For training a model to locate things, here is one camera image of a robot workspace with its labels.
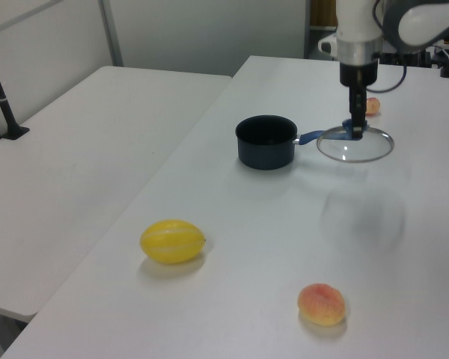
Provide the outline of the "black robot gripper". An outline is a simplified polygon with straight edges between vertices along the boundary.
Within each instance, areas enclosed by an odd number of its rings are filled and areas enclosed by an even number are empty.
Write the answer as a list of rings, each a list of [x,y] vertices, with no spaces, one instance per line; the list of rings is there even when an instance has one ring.
[[[340,63],[340,83],[349,88],[349,112],[352,113],[352,138],[354,140],[362,138],[367,125],[365,118],[367,93],[364,87],[376,82],[378,66],[377,61],[359,66]]]

